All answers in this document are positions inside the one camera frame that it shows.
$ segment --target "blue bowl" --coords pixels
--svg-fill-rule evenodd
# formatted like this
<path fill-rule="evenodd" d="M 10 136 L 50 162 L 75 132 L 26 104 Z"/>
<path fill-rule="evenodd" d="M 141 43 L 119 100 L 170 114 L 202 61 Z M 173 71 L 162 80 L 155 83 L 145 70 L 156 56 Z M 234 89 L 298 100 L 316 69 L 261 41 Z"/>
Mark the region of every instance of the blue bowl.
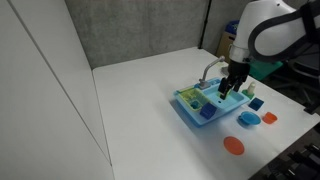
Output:
<path fill-rule="evenodd" d="M 258 125 L 261 123 L 261 119 L 256 114 L 244 111 L 239 116 L 239 121 L 244 125 Z"/>

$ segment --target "orange lid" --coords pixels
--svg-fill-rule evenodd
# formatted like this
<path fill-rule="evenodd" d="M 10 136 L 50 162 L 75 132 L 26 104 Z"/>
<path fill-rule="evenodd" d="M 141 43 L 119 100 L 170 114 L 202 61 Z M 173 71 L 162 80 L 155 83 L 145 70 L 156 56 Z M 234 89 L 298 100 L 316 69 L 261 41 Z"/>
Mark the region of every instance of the orange lid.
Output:
<path fill-rule="evenodd" d="M 224 139 L 224 147 L 231 153 L 234 155 L 241 155 L 244 153 L 244 146 L 242 144 L 242 142 L 232 136 L 226 137 Z"/>
<path fill-rule="evenodd" d="M 277 116 L 272 114 L 271 112 L 267 112 L 266 115 L 262 119 L 267 124 L 272 124 L 276 120 L 278 120 Z"/>

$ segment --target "dark blue cube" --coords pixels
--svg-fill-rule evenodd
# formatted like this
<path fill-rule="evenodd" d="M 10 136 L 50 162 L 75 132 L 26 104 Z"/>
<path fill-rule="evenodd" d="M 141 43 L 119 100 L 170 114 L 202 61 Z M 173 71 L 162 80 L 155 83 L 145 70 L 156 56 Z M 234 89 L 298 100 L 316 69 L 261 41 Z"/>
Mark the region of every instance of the dark blue cube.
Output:
<path fill-rule="evenodd" d="M 213 106 L 211 103 L 207 103 L 202 106 L 200 115 L 205 117 L 206 119 L 210 119 L 215 113 L 217 108 Z"/>
<path fill-rule="evenodd" d="M 251 103 L 249 104 L 249 107 L 254 109 L 255 111 L 258 111 L 260 107 L 262 106 L 264 102 L 258 98 L 254 98 Z"/>

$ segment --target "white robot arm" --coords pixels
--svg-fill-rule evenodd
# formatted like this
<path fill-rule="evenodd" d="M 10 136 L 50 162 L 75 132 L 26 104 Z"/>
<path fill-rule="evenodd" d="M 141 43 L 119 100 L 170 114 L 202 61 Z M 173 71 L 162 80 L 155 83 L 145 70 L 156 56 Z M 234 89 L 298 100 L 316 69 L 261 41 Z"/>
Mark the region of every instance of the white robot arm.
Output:
<path fill-rule="evenodd" d="M 240 19 L 237 37 L 230 49 L 229 76 L 219 91 L 225 99 L 228 91 L 245 82 L 253 57 L 264 62 L 288 60 L 306 43 L 320 43 L 320 0 L 295 10 L 282 0 L 249 3 Z"/>

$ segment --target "blue tray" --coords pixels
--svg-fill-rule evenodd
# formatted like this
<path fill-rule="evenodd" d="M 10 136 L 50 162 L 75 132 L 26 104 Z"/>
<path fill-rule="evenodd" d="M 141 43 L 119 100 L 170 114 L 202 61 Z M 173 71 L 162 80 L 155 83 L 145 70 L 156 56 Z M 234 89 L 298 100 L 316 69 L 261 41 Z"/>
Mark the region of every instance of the blue tray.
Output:
<path fill-rule="evenodd" d="M 174 97 L 195 126 L 201 127 L 208 124 L 250 100 L 244 94 L 235 91 L 230 91 L 225 100 L 220 99 L 218 92 L 220 81 L 219 78 L 208 80 L 211 86 L 204 90 L 199 89 L 199 85 L 196 84 L 174 92 Z M 202 106 L 208 102 L 216 107 L 216 111 L 210 119 L 200 115 Z"/>

